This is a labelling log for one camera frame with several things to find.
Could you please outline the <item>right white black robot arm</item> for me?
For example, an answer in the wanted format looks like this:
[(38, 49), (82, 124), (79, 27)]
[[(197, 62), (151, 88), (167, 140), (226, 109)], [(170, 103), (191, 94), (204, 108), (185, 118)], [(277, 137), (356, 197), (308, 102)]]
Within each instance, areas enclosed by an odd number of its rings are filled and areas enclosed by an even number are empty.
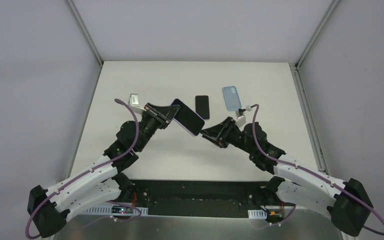
[(249, 154), (257, 168), (273, 174), (263, 189), (270, 205), (280, 201), (302, 206), (326, 218), (341, 232), (357, 237), (373, 204), (363, 184), (313, 171), (267, 140), (258, 122), (240, 130), (232, 117), (201, 130), (202, 137), (220, 148), (232, 145)]

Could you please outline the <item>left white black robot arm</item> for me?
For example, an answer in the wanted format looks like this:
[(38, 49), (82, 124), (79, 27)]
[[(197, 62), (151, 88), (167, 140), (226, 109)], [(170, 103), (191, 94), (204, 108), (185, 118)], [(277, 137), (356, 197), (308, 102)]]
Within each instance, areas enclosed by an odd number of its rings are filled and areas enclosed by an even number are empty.
[(133, 184), (123, 173), (138, 160), (141, 152), (157, 130), (163, 130), (180, 110), (178, 104), (158, 106), (147, 103), (137, 111), (120, 99), (133, 120), (124, 122), (116, 140), (95, 161), (81, 172), (49, 187), (37, 185), (29, 192), (27, 212), (29, 219), (25, 235), (29, 240), (34, 224), (38, 236), (48, 238), (59, 231), (74, 217), (88, 208), (108, 201), (127, 202), (133, 195)]

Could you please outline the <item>light blue phone case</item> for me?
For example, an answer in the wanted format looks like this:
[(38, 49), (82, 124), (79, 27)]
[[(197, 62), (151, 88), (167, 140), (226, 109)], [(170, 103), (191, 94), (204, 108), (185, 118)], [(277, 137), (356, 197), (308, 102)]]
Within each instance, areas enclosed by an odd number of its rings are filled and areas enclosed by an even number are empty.
[(242, 108), (238, 90), (235, 86), (223, 87), (221, 91), (228, 111), (234, 112)]

